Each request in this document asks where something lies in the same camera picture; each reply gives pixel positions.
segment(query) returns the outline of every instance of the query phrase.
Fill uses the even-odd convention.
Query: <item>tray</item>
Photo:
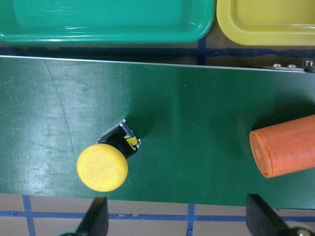
[[[213,17],[214,0],[2,0],[0,41],[187,43],[202,38]]]
[[[223,33],[242,45],[313,46],[314,0],[218,0]]]

